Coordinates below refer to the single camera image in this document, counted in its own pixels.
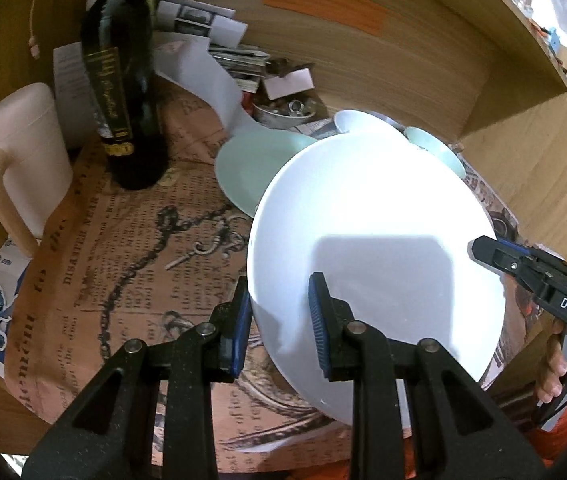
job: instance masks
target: mint green plate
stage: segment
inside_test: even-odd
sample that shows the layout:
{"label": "mint green plate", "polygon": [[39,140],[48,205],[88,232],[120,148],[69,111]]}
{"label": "mint green plate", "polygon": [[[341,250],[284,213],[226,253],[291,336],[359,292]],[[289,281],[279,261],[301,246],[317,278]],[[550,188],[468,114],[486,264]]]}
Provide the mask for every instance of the mint green plate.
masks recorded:
{"label": "mint green plate", "polygon": [[218,152],[218,185],[241,211],[254,218],[261,197],[282,167],[303,148],[317,142],[285,130],[243,132]]}

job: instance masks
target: mug handle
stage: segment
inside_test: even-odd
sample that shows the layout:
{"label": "mug handle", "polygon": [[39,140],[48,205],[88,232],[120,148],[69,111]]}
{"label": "mug handle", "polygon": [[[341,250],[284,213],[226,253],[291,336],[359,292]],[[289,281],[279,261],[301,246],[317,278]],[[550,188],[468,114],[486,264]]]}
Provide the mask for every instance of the mug handle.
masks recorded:
{"label": "mug handle", "polygon": [[0,150],[0,222],[21,252],[31,258],[39,244],[19,215],[4,186],[3,177],[9,165],[10,157]]}

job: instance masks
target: orange clothing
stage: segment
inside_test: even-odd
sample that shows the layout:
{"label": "orange clothing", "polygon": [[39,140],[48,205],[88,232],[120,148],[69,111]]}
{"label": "orange clothing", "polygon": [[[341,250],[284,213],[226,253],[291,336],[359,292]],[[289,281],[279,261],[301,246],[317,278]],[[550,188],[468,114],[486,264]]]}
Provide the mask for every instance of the orange clothing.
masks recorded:
{"label": "orange clothing", "polygon": [[[535,428],[525,435],[542,458],[546,466],[550,466],[567,446],[567,409],[557,421],[552,431]],[[415,456],[412,448],[412,437],[404,439],[406,456],[406,478],[416,476]],[[291,472],[290,480],[347,480],[350,462],[343,460],[323,466],[307,467]]]}

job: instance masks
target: wine bottle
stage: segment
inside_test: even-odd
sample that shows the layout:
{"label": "wine bottle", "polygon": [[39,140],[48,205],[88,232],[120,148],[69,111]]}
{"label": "wine bottle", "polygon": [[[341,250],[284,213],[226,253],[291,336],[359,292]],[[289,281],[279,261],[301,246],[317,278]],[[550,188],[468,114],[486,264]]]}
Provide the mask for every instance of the wine bottle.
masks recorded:
{"label": "wine bottle", "polygon": [[97,0],[81,27],[99,134],[112,177],[125,189],[152,186],[168,164],[153,100],[151,40],[145,0]]}

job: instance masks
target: metal pivot bolt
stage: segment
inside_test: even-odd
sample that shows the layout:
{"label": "metal pivot bolt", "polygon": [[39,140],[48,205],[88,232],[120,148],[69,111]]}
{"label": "metal pivot bolt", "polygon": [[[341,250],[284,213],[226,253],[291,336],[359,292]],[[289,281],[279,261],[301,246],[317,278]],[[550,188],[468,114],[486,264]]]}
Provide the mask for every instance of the metal pivot bolt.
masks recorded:
{"label": "metal pivot bolt", "polygon": [[430,352],[434,354],[435,352],[439,351],[441,345],[438,343],[436,339],[432,339],[431,337],[426,337],[425,339],[421,339],[419,341],[419,345],[423,348],[426,352]]}
{"label": "metal pivot bolt", "polygon": [[351,334],[363,334],[365,332],[365,323],[361,321],[351,321],[346,325],[348,332]]}
{"label": "metal pivot bolt", "polygon": [[128,339],[123,348],[128,354],[135,354],[143,348],[143,341],[141,339]]}
{"label": "metal pivot bolt", "polygon": [[199,323],[196,328],[197,333],[202,336],[214,334],[215,330],[217,330],[217,327],[215,327],[212,323],[208,321],[204,323]]}

